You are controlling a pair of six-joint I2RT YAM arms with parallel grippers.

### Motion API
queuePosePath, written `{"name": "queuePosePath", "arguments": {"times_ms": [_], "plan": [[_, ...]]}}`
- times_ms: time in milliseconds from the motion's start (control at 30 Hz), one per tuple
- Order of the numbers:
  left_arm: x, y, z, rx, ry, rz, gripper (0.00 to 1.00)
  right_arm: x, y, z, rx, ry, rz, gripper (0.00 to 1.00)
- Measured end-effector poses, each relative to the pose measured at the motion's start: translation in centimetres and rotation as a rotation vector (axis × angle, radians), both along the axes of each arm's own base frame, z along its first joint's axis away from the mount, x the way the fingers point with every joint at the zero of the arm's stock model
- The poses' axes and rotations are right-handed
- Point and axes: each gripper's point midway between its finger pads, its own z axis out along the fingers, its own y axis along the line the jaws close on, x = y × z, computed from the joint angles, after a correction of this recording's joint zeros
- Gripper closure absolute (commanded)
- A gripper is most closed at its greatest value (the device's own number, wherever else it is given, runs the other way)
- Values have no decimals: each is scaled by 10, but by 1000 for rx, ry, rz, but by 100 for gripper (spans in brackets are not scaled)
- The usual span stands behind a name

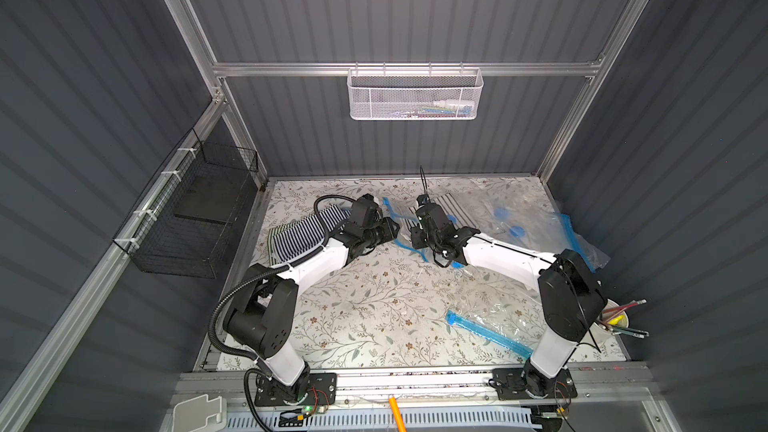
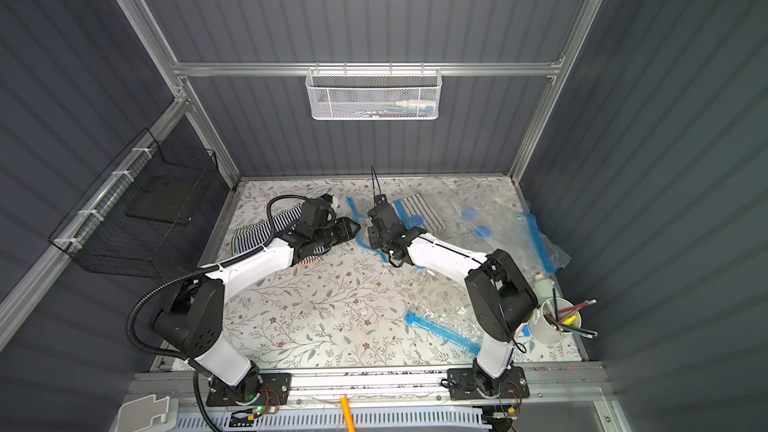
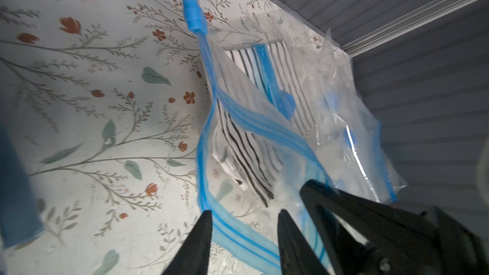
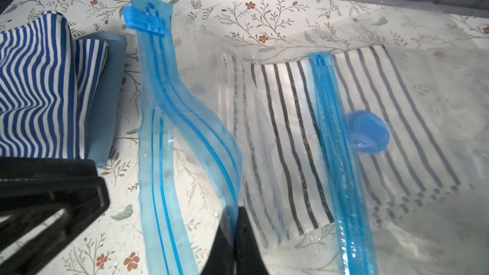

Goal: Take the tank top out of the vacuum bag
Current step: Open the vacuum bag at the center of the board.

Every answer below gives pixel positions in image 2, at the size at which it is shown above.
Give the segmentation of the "clear blue-zip vacuum bag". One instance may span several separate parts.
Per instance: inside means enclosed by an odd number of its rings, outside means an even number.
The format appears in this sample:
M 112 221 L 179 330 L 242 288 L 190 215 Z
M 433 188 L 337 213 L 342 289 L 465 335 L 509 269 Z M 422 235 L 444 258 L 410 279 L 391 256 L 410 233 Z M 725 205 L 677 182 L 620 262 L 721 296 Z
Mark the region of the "clear blue-zip vacuum bag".
M 480 352 L 483 331 L 469 305 L 410 305 L 404 320 L 407 325 L 424 330 L 472 356 Z

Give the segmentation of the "vacuum bag with black striped garment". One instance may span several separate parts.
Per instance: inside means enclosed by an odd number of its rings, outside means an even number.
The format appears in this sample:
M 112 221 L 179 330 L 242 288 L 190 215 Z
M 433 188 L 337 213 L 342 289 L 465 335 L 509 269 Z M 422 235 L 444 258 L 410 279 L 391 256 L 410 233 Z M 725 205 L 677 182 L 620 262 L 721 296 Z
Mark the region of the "vacuum bag with black striped garment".
M 352 219 L 361 225 L 361 230 L 355 238 L 356 244 L 367 251 L 374 252 L 383 263 L 387 263 L 387 255 L 380 250 L 372 249 L 369 244 L 366 229 L 370 226 L 370 220 L 361 213 L 363 201 L 360 198 L 346 197 L 345 202 L 352 213 Z M 420 227 L 437 236 L 447 227 L 438 211 L 420 193 L 394 200 L 392 206 L 398 218 L 408 229 Z

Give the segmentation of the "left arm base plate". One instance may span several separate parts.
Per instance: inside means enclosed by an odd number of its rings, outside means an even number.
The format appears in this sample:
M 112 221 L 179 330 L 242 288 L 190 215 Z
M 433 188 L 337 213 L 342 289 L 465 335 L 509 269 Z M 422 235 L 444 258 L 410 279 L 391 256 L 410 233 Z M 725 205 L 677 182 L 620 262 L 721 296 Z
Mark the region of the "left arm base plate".
M 238 385 L 209 380 L 208 407 L 278 407 L 287 402 L 293 376 L 289 373 L 249 373 Z

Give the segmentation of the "navy white striped garment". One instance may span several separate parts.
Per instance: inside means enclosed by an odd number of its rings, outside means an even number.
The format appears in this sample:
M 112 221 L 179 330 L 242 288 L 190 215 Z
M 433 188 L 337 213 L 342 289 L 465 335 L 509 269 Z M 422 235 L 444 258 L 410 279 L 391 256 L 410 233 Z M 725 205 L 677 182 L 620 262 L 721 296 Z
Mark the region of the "navy white striped garment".
M 283 210 L 273 216 L 277 234 L 291 231 L 297 223 L 302 211 L 301 205 L 296 205 L 290 209 Z M 242 261 L 255 249 L 262 248 L 271 234 L 271 228 L 268 220 L 259 223 L 242 226 L 235 230 L 231 240 L 232 259 L 236 262 Z M 301 262 L 314 260 L 331 250 L 330 246 L 320 246 L 313 249 L 308 256 L 303 259 L 296 259 L 295 253 L 289 254 L 289 266 L 294 266 Z

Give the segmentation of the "vacuum bag with navy striped garment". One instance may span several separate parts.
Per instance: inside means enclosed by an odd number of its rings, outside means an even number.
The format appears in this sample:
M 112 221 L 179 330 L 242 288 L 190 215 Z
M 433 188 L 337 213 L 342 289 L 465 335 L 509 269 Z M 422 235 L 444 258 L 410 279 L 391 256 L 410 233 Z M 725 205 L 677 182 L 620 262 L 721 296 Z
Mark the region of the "vacuum bag with navy striped garment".
M 436 194 L 438 212 L 446 221 L 440 238 L 482 253 L 504 250 L 528 280 L 554 274 L 571 261 L 541 232 L 509 179 L 461 177 L 447 179 L 444 185 Z

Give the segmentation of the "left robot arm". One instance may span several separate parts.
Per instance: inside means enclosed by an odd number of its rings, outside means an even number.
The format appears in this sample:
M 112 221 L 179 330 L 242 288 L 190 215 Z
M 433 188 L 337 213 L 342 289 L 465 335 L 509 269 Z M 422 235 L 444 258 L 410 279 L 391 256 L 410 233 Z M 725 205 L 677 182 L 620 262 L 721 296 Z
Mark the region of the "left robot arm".
M 224 331 L 224 308 L 243 290 L 356 238 L 361 226 L 335 211 L 325 194 L 285 194 L 266 206 L 267 238 L 225 261 L 203 267 L 163 294 L 151 329 L 180 358 L 228 386 L 239 386 L 257 371 Z

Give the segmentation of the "black white striped garment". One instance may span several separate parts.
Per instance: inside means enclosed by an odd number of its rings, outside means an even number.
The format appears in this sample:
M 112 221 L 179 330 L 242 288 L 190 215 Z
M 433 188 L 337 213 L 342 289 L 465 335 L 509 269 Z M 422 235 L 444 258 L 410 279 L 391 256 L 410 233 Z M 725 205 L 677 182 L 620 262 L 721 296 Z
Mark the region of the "black white striped garment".
M 437 235 L 446 227 L 437 210 L 420 193 L 397 199 L 393 206 L 407 229 L 419 227 Z

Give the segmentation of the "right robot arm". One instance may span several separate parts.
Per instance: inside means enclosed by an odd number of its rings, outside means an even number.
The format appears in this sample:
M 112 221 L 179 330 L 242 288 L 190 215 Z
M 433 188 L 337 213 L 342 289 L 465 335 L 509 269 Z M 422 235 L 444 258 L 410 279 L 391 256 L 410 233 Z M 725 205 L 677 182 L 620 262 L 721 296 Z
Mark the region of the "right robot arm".
M 476 377 L 502 378 L 512 364 L 515 334 L 538 299 L 511 255 L 501 249 L 473 252 L 442 241 L 420 227 L 408 228 L 387 197 L 376 194 L 367 212 L 371 247 L 391 265 L 423 267 L 463 285 L 484 336 L 475 359 Z

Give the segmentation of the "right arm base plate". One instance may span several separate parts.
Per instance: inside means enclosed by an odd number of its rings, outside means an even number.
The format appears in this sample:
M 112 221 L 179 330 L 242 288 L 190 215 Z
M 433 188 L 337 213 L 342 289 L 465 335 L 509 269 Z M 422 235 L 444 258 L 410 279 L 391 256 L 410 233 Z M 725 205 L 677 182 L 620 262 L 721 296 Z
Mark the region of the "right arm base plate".
M 440 385 L 456 401 L 530 397 L 528 381 L 521 367 L 508 367 L 497 378 L 491 378 L 479 367 L 452 368 L 440 380 Z

